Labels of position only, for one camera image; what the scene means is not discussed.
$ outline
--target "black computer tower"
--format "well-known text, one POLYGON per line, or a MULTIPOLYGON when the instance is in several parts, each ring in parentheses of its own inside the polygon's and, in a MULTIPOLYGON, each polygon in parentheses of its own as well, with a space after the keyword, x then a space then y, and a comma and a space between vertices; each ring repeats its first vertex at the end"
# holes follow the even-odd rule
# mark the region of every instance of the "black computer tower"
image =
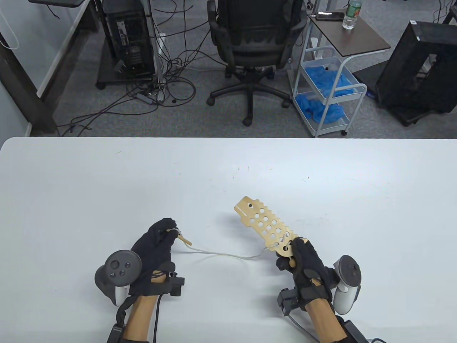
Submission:
POLYGON ((132 77, 154 75, 154 58, 141 0, 104 0, 116 59, 132 77))
POLYGON ((376 92, 379 103, 406 124, 419 113, 452 111, 457 105, 457 27, 411 21, 376 92))

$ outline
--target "dark wooden tabletop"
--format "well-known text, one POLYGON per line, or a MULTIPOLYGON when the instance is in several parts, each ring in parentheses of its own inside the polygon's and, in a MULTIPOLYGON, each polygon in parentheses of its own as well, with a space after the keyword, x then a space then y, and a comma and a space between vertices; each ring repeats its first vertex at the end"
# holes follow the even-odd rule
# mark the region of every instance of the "dark wooden tabletop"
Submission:
MULTIPOLYGON (((335 10, 335 12, 345 12, 345 10, 335 10)), ((352 30, 344 29, 342 21, 316 20, 315 16, 310 16, 310 18, 313 24, 322 32, 329 43, 334 46, 342 57, 391 48, 390 45, 360 17, 357 19, 357 23, 352 30)))
POLYGON ((29 0, 34 4, 60 6, 60 7, 79 7, 84 0, 29 0))

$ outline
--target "floor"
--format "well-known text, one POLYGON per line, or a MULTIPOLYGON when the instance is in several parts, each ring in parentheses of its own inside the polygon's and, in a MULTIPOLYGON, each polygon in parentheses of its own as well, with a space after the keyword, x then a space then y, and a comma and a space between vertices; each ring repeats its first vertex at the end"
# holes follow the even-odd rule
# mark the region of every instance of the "floor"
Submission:
MULTIPOLYGON (((178 10, 193 6, 186 12, 186 27, 197 26, 207 20, 206 1, 176 0, 178 10)), ((175 5, 171 0, 153 0, 153 6, 163 11, 173 11, 175 5)), ((393 47, 397 44, 409 20, 432 21, 433 12, 439 7, 434 0, 366 0, 361 16, 393 47)), ((170 14, 156 12, 155 20, 160 22, 170 14)), ((160 26, 167 33, 184 29, 183 14, 178 13, 160 26)), ((208 25, 189 31, 186 34, 187 48, 195 48, 208 32, 208 25)), ((73 117, 95 113, 108 106, 125 94, 124 86, 109 86, 100 91, 94 87, 99 66, 99 59, 104 35, 98 33, 84 34, 78 37, 75 47, 70 52, 72 73, 67 77, 66 85, 58 99, 54 118, 58 125, 69 122, 73 117)), ((184 35, 168 37, 165 42, 172 57, 184 50, 184 35)), ((207 38, 203 52, 218 59, 217 50, 211 39, 207 38)), ((293 60, 297 60, 300 48, 295 48, 293 60)), ((368 67, 389 58, 392 49, 383 54, 376 54, 353 60, 348 64, 351 71, 368 67)), ((119 136, 119 137, 278 137, 306 138, 311 137, 302 119, 293 106, 281 107, 281 101, 274 96, 255 96, 254 122, 247 128, 241 120, 245 116, 246 100, 241 94, 231 95, 216 100, 214 107, 206 105, 206 98, 213 90, 234 83, 225 79, 223 67, 208 58, 201 58, 191 64, 191 69, 182 76, 191 80, 196 88, 195 98, 188 104, 178 107, 153 108, 139 100, 117 106, 113 111, 130 115, 104 114, 90 124, 90 130, 81 136, 119 136)), ((286 70, 277 71, 274 80, 265 80, 266 84, 289 91, 286 70)), ((176 83, 170 86, 176 97, 186 98, 192 93, 189 85, 176 83)), ((170 100, 168 105, 175 105, 170 100)), ((66 136, 77 136, 80 128, 76 127, 66 136)), ((323 137, 341 138, 339 133, 323 137)), ((353 138, 457 138, 457 113, 430 115, 421 119, 416 125, 403 127, 386 111, 377 108, 372 99, 365 98, 361 113, 349 131, 347 137, 353 138)))

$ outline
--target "water bottle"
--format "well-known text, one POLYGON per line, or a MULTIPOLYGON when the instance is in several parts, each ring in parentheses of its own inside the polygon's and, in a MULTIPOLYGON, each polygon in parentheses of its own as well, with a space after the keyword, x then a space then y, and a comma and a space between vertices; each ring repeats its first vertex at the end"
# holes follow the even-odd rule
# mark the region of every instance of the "water bottle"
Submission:
POLYGON ((347 6, 346 15, 343 20, 343 27, 346 30, 352 30, 356 25, 357 18, 360 14, 360 9, 362 8, 362 0, 349 0, 347 6))

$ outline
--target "cart wheel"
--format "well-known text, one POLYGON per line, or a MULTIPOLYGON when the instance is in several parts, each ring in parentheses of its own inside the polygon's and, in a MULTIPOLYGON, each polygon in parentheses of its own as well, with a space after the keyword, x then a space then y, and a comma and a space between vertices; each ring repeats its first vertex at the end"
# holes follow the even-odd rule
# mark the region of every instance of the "cart wheel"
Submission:
POLYGON ((243 119, 243 125, 244 126, 249 127, 249 126, 251 126, 251 124, 252 124, 252 119, 251 118, 246 117, 246 118, 243 119))
POLYGON ((216 103, 216 100, 214 98, 209 97, 208 99, 206 99, 206 104, 208 106, 214 106, 215 103, 216 103))
POLYGON ((282 102, 281 106, 282 106, 283 108, 289 108, 289 106, 290 106, 290 100, 288 100, 288 99, 287 99, 287 100, 284 100, 284 101, 282 102))
POLYGON ((104 90, 106 88, 106 83, 103 83, 103 82, 97 82, 95 84, 95 87, 97 87, 99 90, 104 90))

